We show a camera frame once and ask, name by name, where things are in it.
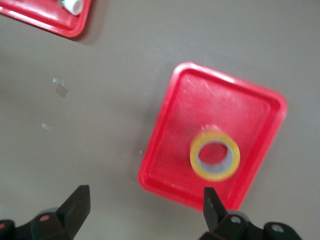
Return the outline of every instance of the red tray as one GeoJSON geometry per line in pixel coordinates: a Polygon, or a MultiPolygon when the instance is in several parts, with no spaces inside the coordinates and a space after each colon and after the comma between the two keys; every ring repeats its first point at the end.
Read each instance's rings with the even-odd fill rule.
{"type": "Polygon", "coordinates": [[[238,210],[287,114],[273,90],[195,63],[171,77],[138,173],[148,191],[203,209],[204,187],[214,187],[227,209],[238,210]],[[207,181],[190,163],[193,138],[210,126],[238,145],[240,164],[230,178],[207,181]]]}
{"type": "Polygon", "coordinates": [[[85,27],[91,0],[84,0],[80,15],[74,16],[58,0],[0,0],[0,14],[72,38],[85,27]]]}

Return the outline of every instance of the tape roll center hole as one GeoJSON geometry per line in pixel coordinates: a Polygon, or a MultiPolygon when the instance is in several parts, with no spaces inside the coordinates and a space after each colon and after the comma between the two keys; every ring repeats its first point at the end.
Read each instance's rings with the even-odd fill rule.
{"type": "Polygon", "coordinates": [[[223,143],[210,142],[201,148],[198,157],[206,164],[216,165],[225,159],[227,151],[228,148],[223,143]]]}

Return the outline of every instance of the gray table surface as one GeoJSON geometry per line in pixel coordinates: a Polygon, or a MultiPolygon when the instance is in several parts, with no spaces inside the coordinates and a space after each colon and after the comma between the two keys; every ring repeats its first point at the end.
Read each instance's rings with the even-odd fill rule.
{"type": "Polygon", "coordinates": [[[201,212],[137,182],[186,61],[285,96],[287,118],[240,210],[258,227],[279,221],[319,239],[318,0],[95,0],[77,40],[0,15],[0,219],[21,225],[89,184],[75,239],[198,239],[201,212]]]}

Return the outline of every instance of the white plastic cap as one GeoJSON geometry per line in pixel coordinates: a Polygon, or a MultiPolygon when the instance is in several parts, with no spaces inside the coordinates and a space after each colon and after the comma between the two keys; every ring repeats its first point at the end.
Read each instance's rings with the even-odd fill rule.
{"type": "Polygon", "coordinates": [[[70,13],[77,16],[84,8],[84,0],[64,0],[63,5],[70,13]]]}

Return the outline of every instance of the yellow tape roll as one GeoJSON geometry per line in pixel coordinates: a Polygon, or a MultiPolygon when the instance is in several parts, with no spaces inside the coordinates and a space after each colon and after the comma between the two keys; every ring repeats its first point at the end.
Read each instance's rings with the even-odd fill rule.
{"type": "Polygon", "coordinates": [[[194,137],[190,145],[190,162],[194,172],[208,181],[222,181],[231,177],[240,164],[240,151],[236,142],[221,131],[205,130],[194,137]],[[202,161],[199,157],[201,149],[211,143],[226,146],[224,159],[217,164],[202,161]]]}

